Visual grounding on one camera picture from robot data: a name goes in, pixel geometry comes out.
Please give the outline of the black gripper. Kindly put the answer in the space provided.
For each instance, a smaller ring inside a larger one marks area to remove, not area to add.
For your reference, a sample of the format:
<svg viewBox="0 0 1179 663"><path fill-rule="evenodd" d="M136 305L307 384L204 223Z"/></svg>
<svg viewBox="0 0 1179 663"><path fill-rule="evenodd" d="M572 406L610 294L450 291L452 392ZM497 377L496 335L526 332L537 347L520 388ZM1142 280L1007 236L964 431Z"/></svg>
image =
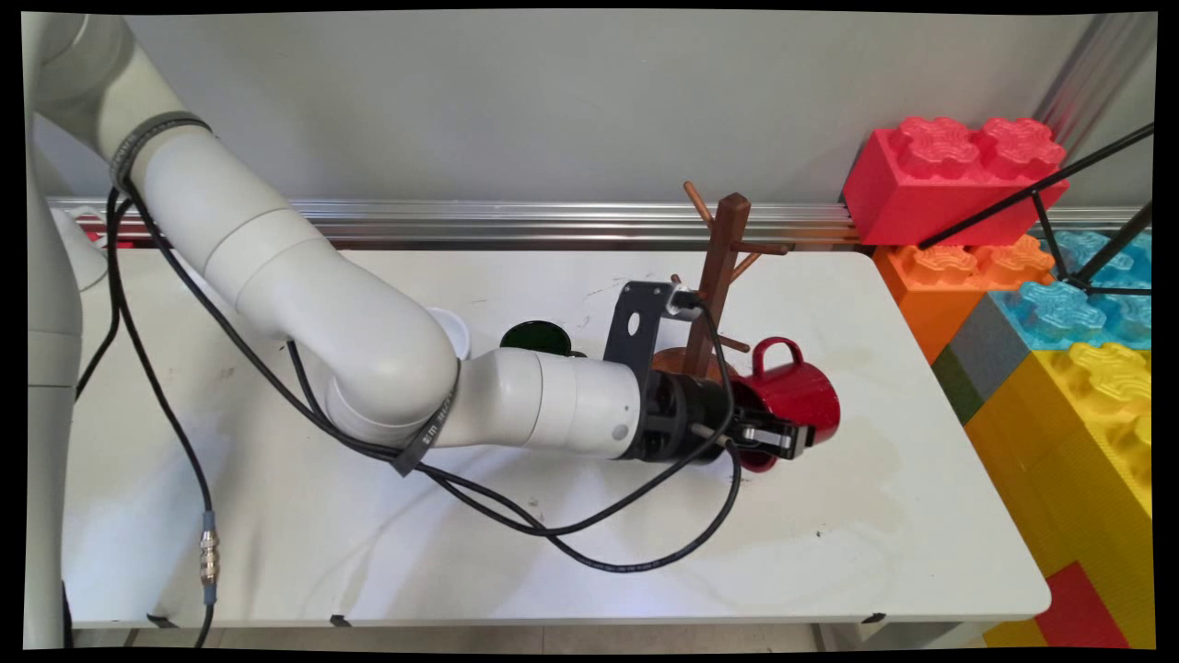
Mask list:
<svg viewBox="0 0 1179 663"><path fill-rule="evenodd" d="M644 462L713 462L724 453L724 442L707 440L729 407L737 406L735 390L735 381L648 372L637 382L639 420L626 457ZM795 425L769 411L737 411L737 424L749 426L747 449L766 457L795 459L816 440L814 425Z"/></svg>

